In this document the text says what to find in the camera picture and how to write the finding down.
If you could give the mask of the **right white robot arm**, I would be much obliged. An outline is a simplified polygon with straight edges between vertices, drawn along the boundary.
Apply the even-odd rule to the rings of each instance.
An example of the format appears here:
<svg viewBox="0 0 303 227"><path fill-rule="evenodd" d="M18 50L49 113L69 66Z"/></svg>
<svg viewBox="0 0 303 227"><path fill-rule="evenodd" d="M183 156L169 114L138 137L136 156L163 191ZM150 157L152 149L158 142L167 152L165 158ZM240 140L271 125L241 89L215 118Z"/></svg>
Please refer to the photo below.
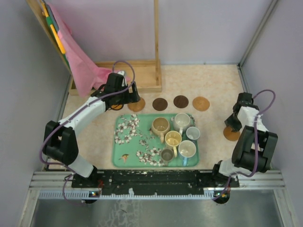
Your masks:
<svg viewBox="0 0 303 227"><path fill-rule="evenodd" d="M252 177L257 172L265 173L270 169L278 135L270 132L261 119L263 113L271 107L276 98L272 90L268 92L273 94L273 99L262 111L254 104L254 98L257 96L247 92L238 94L232 108L233 113L224 123L231 132L239 132L240 137L232 157L214 165L211 180L215 186L226 186L237 175Z"/></svg>

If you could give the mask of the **light brown wooden coaster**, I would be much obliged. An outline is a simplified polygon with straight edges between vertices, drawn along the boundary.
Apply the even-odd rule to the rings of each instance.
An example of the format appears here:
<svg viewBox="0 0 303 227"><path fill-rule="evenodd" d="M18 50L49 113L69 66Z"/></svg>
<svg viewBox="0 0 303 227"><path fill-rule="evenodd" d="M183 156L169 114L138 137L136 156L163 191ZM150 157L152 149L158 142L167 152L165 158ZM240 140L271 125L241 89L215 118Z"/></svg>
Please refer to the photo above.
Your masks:
<svg viewBox="0 0 303 227"><path fill-rule="evenodd" d="M223 135L229 141L237 141L241 133L239 131L232 131L232 128L228 126L224 128Z"/></svg>

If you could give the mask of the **light woven coaster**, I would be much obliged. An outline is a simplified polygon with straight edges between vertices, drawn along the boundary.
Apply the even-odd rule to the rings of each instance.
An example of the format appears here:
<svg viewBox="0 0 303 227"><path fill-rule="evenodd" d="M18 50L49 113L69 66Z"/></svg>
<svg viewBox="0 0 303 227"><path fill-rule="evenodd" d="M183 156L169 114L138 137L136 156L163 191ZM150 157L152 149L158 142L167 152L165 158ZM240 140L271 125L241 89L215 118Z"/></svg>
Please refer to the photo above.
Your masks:
<svg viewBox="0 0 303 227"><path fill-rule="evenodd" d="M210 102L208 101L208 99L202 96L194 98L192 104L196 110L201 112L208 110L210 107Z"/></svg>

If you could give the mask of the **dark brown wooden coaster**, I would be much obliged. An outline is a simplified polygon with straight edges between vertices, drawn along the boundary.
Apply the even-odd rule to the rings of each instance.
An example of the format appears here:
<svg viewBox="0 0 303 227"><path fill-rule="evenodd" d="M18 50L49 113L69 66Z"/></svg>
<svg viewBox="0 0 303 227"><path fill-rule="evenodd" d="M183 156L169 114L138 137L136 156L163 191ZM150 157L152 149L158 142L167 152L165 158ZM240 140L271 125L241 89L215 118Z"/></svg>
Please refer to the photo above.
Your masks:
<svg viewBox="0 0 303 227"><path fill-rule="evenodd" d="M174 98L173 103L177 108L185 108L188 106L189 100L186 96L179 95Z"/></svg>

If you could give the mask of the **woven rattan coaster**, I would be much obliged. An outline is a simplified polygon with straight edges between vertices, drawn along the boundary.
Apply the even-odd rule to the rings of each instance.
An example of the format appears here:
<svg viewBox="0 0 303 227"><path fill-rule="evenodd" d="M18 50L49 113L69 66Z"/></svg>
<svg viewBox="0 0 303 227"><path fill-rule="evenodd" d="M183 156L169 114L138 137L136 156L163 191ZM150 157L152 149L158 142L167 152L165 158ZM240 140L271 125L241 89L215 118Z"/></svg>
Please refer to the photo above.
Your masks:
<svg viewBox="0 0 303 227"><path fill-rule="evenodd" d="M136 103L129 103L127 105L128 109L133 112L139 112L145 107L145 100L143 97L141 97L139 102Z"/></svg>

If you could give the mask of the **white grey mug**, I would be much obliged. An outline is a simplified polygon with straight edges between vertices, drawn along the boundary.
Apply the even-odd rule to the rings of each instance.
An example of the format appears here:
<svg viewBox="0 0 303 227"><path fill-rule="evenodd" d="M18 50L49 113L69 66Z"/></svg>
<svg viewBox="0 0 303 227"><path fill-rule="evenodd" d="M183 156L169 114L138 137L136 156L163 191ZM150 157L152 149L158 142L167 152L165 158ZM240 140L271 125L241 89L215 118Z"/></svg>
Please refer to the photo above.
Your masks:
<svg viewBox="0 0 303 227"><path fill-rule="evenodd" d="M173 128L175 131L179 132L180 135L183 135L190 125L191 119L186 113L179 113L173 119Z"/></svg>

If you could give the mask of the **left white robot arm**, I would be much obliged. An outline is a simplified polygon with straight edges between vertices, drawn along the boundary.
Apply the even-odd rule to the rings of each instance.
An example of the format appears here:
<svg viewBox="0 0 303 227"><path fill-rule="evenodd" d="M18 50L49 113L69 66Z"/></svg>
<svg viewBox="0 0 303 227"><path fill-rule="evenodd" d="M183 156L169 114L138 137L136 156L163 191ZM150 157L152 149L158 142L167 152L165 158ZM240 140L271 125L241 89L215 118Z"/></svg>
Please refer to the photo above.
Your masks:
<svg viewBox="0 0 303 227"><path fill-rule="evenodd" d="M92 188L98 184L96 167L79 153L77 136L96 117L112 106L137 103L140 96L135 81L126 82L123 73L110 73L106 84L93 92L74 113L58 122L49 121L40 154L46 155L82 177L81 181Z"/></svg>

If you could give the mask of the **dark reddish wooden coaster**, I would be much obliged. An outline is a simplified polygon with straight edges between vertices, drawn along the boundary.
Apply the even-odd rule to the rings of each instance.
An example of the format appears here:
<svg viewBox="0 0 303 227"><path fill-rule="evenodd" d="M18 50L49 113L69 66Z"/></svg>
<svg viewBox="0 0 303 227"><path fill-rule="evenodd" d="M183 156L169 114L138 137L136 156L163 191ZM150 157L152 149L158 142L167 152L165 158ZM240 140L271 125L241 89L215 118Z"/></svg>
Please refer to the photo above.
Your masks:
<svg viewBox="0 0 303 227"><path fill-rule="evenodd" d="M156 111L164 111L168 107L168 102L164 98L156 98L152 103L153 108Z"/></svg>

